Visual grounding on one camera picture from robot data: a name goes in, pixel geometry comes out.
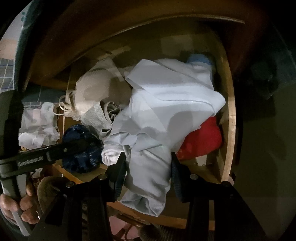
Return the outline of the left hand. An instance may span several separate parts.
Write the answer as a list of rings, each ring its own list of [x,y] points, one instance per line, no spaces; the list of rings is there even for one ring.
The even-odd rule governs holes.
[[[35,225],[39,222],[39,202],[36,195],[36,189],[31,183],[27,184],[26,195],[19,203],[11,199],[9,196],[1,194],[1,211],[8,221],[16,224],[13,213],[18,210],[22,211],[21,218],[24,222],[31,225]]]

